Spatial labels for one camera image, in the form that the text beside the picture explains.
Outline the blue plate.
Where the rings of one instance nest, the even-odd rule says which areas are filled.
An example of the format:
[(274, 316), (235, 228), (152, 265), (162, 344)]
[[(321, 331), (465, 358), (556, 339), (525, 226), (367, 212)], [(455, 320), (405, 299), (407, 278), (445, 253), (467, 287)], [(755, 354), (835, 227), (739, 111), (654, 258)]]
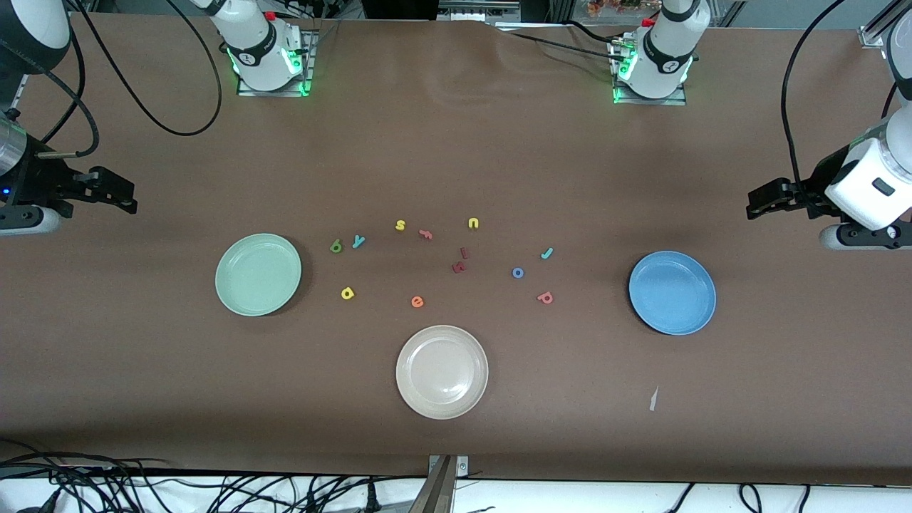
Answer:
[(693, 335), (709, 325), (717, 292), (709, 272), (681, 252), (646, 254), (633, 266), (628, 298), (641, 321), (668, 336)]

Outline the green plate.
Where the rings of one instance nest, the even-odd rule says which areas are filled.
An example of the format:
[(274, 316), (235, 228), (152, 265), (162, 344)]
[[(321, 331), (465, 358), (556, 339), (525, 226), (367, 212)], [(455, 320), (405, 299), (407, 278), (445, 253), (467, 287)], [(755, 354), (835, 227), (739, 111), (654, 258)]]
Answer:
[(299, 251), (277, 234), (251, 234), (225, 251), (216, 266), (216, 295), (228, 311), (266, 316), (293, 298), (302, 276)]

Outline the orange flower decoration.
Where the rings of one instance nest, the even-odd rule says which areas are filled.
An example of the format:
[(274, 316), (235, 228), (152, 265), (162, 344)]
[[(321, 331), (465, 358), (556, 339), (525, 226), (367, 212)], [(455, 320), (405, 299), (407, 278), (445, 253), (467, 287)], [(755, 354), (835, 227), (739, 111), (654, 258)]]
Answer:
[(584, 0), (587, 16), (635, 16), (640, 19), (652, 16), (661, 9), (663, 0)]

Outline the brown table cover sheet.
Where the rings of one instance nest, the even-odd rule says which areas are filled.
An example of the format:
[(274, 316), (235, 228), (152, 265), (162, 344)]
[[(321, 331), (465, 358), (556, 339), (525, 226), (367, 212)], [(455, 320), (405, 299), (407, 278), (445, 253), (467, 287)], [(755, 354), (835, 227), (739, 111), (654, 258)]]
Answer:
[[(745, 215), (789, 174), (798, 31), (707, 31), (687, 104), (642, 106), (613, 104), (601, 59), (481, 23), (326, 22), (309, 97), (237, 96), (219, 56), (219, 119), (181, 138), (73, 26), (100, 128), (75, 167), (133, 181), (139, 208), (78, 202), (55, 234), (0, 238), (0, 436), (194, 470), (420, 475), (449, 452), (483, 477), (912, 485), (912, 251)], [(301, 282), (244, 317), (214, 277), (260, 233), (296, 247)], [(659, 251), (715, 284), (693, 335), (630, 305)], [(489, 361), (450, 421), (396, 385), (436, 325)]]

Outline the beige plate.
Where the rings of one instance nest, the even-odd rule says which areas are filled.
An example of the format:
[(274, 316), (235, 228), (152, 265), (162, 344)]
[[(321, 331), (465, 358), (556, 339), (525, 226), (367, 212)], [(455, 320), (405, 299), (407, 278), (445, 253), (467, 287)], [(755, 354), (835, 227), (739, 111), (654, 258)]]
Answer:
[(489, 361), (481, 343), (466, 329), (429, 326), (403, 345), (395, 375), (398, 393), (411, 410), (427, 419), (450, 421), (481, 402), (489, 382)]

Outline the grey metal bar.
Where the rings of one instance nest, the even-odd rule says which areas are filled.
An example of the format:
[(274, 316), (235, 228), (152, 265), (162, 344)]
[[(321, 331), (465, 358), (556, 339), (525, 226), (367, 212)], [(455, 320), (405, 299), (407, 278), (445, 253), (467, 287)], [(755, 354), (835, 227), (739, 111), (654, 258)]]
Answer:
[(460, 465), (457, 455), (432, 457), (429, 475), (408, 513), (452, 513), (455, 482)]

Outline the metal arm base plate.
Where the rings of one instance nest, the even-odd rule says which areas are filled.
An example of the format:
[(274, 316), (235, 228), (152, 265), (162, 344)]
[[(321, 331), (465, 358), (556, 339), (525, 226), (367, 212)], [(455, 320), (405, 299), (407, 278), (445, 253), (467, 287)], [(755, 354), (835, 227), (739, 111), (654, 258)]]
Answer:
[(255, 66), (249, 52), (230, 51), (238, 78), (237, 94), (246, 97), (305, 98), (315, 74), (319, 32), (291, 26)]
[(684, 106), (684, 81), (693, 64), (691, 56), (684, 61), (656, 64), (639, 52), (635, 40), (616, 39), (607, 43), (613, 79), (613, 101), (639, 105)]

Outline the metal table edge bracket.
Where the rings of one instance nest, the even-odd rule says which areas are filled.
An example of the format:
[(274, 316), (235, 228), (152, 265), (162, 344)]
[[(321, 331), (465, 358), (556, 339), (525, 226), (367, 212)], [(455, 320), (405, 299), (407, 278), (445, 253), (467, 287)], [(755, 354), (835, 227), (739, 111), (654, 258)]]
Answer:
[[(433, 471), (433, 468), (436, 467), (436, 464), (439, 463), (443, 458), (443, 455), (431, 455), (429, 457), (429, 467), (427, 468), (427, 474)], [(456, 477), (458, 478), (467, 478), (470, 475), (469, 467), (469, 457), (468, 455), (453, 455), (453, 460), (456, 465)]]

